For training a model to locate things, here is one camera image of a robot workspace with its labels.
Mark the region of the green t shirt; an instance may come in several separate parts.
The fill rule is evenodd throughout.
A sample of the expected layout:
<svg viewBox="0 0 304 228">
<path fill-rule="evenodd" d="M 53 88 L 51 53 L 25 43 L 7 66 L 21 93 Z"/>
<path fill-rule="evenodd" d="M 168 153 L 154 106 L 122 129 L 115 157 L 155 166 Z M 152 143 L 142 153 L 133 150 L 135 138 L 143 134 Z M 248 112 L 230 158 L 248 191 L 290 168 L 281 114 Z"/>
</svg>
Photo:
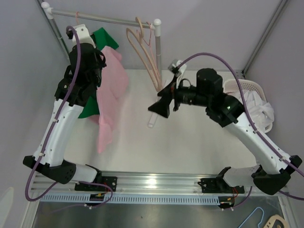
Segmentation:
<svg viewBox="0 0 304 228">
<path fill-rule="evenodd" d="M 94 31 L 91 38 L 95 42 L 97 48 L 102 50 L 105 46 L 111 47 L 116 50 L 119 48 L 119 44 L 112 38 L 111 35 L 104 28 L 100 28 Z M 79 115 L 79 119 L 88 118 L 93 115 L 99 115 L 98 103 L 96 98 L 96 93 L 88 99 L 82 113 Z"/>
</svg>

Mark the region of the beige wooden hanger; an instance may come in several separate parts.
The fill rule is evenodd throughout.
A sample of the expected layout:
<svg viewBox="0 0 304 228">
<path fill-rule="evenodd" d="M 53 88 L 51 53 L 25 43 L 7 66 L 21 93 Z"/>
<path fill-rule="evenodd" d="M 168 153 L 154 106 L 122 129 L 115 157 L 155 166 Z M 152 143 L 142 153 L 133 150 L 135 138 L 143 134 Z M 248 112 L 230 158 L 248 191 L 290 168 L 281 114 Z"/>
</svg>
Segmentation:
<svg viewBox="0 0 304 228">
<path fill-rule="evenodd" d="M 147 70 L 147 73 L 153 83 L 155 90 L 157 92 L 159 92 L 157 89 L 157 81 L 156 81 L 154 73 L 153 73 L 154 67 L 153 67 L 152 56 L 150 54 L 150 49 L 144 42 L 144 40 L 146 40 L 148 42 L 149 39 L 148 40 L 145 39 L 144 27 L 143 27 L 143 23 L 142 23 L 141 19 L 139 17 L 135 17 L 135 21 L 139 25 L 139 29 L 134 32 L 134 30 L 127 28 L 126 37 L 128 39 L 128 42 L 130 43 L 131 47 L 134 49 L 134 51 L 140 58 L 141 62 L 143 63 L 145 69 Z"/>
</svg>

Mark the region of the pink t shirt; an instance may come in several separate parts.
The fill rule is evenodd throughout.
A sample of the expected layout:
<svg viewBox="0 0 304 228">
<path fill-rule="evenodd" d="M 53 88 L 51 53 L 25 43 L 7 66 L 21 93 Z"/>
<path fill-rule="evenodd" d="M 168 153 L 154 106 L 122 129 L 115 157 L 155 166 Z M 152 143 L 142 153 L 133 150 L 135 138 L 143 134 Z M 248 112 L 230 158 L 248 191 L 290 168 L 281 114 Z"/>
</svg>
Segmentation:
<svg viewBox="0 0 304 228">
<path fill-rule="evenodd" d="M 119 100 L 129 84 L 128 75 L 121 63 L 122 55 L 109 46 L 102 49 L 106 67 L 102 70 L 102 82 L 96 96 L 99 108 L 99 132 L 97 152 L 103 152 L 112 142 L 119 113 Z"/>
</svg>

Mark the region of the pink hanger with green shirt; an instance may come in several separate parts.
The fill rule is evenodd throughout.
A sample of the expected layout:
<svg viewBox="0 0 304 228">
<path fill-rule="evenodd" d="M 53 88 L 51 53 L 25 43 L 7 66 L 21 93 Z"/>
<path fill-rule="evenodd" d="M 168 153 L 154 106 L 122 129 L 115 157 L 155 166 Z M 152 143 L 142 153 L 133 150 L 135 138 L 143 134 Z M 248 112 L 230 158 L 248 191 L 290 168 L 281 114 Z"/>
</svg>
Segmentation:
<svg viewBox="0 0 304 228">
<path fill-rule="evenodd" d="M 77 23 L 77 25 L 80 25 L 80 22 L 79 22 L 78 16 L 79 16 L 79 11 L 77 11 L 77 12 L 76 12 L 76 14 L 75 14 L 75 19 L 76 19 L 76 23 Z"/>
</svg>

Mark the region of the white t shirt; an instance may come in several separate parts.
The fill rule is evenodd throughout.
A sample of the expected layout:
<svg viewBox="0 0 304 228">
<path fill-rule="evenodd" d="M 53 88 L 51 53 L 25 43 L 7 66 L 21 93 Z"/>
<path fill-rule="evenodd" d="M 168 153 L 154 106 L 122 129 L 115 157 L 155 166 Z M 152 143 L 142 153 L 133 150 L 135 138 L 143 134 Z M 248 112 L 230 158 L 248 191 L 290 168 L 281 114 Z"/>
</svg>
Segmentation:
<svg viewBox="0 0 304 228">
<path fill-rule="evenodd" d="M 255 126 L 267 133 L 275 120 L 274 109 L 269 102 L 265 102 L 256 91 L 243 90 L 243 96 L 252 121 Z"/>
</svg>

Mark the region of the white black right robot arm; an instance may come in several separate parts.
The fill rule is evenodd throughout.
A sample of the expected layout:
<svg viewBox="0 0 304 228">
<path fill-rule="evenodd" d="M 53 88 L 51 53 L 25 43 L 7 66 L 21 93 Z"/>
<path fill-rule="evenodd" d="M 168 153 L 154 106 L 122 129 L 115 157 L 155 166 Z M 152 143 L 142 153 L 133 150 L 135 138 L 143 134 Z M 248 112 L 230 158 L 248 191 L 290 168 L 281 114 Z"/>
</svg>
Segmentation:
<svg viewBox="0 0 304 228">
<path fill-rule="evenodd" d="M 243 104 L 235 97 L 223 92 L 223 79 L 214 69 L 203 68 L 196 73 L 196 85 L 178 85 L 178 78 L 159 93 L 159 101 L 148 110 L 162 117 L 170 115 L 169 106 L 174 102 L 174 111 L 180 104 L 203 106 L 207 116 L 222 128 L 235 135 L 259 162 L 254 167 L 225 167 L 216 177 L 219 191 L 227 192 L 235 186 L 255 186 L 268 195 L 279 192 L 291 179 L 294 168 L 302 159 L 283 152 L 277 155 L 277 146 L 263 132 L 255 130 L 249 122 Z"/>
</svg>

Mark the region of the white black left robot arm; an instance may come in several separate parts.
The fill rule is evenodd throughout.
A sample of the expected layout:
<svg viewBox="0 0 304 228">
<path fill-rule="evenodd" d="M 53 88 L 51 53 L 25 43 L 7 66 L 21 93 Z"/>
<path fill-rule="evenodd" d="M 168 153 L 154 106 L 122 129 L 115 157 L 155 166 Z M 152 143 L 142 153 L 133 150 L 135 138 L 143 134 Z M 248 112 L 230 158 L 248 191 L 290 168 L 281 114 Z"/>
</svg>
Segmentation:
<svg viewBox="0 0 304 228">
<path fill-rule="evenodd" d="M 23 164 L 61 184 L 84 181 L 91 190 L 102 186 L 98 169 L 64 160 L 74 124 L 90 97 L 101 84 L 101 70 L 106 66 L 101 51 L 89 43 L 80 45 L 80 67 L 77 67 L 76 46 L 69 53 L 70 65 L 55 92 L 54 109 L 41 145 Z"/>
</svg>

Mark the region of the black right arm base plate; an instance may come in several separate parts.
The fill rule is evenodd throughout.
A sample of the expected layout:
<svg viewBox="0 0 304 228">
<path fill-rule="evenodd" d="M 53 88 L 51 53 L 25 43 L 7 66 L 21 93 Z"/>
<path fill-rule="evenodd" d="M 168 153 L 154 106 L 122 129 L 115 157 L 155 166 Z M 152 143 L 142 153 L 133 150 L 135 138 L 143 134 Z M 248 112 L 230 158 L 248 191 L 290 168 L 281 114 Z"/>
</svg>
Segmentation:
<svg viewBox="0 0 304 228">
<path fill-rule="evenodd" d="M 243 186 L 231 187 L 221 178 L 201 178 L 197 184 L 201 187 L 202 193 L 232 194 L 235 192 L 233 190 L 237 190 L 239 194 L 245 193 Z"/>
</svg>

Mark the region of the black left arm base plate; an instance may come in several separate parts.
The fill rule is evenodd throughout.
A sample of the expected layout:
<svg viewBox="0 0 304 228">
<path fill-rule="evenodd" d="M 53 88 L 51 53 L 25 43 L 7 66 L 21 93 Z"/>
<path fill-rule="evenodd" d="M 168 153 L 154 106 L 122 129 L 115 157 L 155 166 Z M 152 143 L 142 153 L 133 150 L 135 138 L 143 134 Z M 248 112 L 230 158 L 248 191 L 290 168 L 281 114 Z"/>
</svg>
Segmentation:
<svg viewBox="0 0 304 228">
<path fill-rule="evenodd" d="M 110 191 L 105 186 L 112 189 L 113 192 L 116 191 L 117 177 L 115 176 L 96 176 L 92 183 L 79 182 L 75 184 L 75 191 Z"/>
</svg>

